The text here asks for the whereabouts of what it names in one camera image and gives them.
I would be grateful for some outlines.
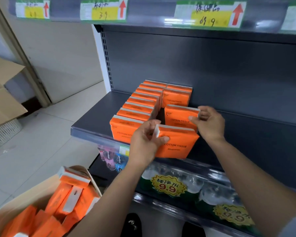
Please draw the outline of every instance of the price tag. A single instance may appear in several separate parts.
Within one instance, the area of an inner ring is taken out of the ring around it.
[[[186,186],[178,181],[176,177],[170,175],[156,175],[151,179],[153,188],[158,192],[163,192],[171,196],[180,196],[186,191]]]
[[[129,147],[128,146],[120,146],[120,154],[129,156]]]
[[[16,0],[15,12],[20,18],[49,19],[50,0]]]
[[[174,19],[166,22],[174,26],[205,29],[239,29],[246,9],[246,1],[179,0]]]
[[[286,12],[282,31],[296,31],[296,3],[292,3]]]
[[[220,219],[227,220],[236,225],[254,225],[247,210],[242,206],[219,204],[214,207],[213,211]]]
[[[83,0],[80,20],[126,22],[128,0]]]

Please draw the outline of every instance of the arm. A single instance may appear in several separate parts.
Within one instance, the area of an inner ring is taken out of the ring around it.
[[[132,136],[128,163],[100,200],[82,221],[71,231],[69,237],[119,237],[137,183],[148,165],[153,161],[158,147],[168,137],[151,138],[158,120],[143,123]]]
[[[296,193],[267,174],[224,138],[225,120],[212,107],[190,117],[213,149],[247,211],[264,236],[275,237],[296,216]]]

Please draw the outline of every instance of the human hand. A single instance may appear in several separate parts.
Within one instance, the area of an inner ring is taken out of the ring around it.
[[[225,140],[225,119],[213,107],[199,106],[197,117],[189,116],[189,120],[197,125],[198,131],[204,140],[211,142]]]
[[[130,141],[129,165],[146,169],[153,161],[158,148],[169,141],[169,137],[156,138],[152,133],[159,120],[149,120],[144,122],[133,134]]]

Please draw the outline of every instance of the forearm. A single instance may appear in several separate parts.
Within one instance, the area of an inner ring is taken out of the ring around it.
[[[209,142],[258,229],[277,236],[296,216],[296,193],[267,174],[225,140]]]
[[[69,237],[119,237],[143,171],[127,164]]]

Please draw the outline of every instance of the tiled floor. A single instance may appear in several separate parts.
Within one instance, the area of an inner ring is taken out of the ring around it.
[[[23,129],[0,147],[0,207],[55,175],[60,166],[89,167],[96,146],[70,136],[70,127],[104,95],[100,82],[55,105],[21,119]],[[184,222],[150,207],[132,203],[142,221],[143,237],[181,236]],[[227,237],[210,228],[207,237]]]

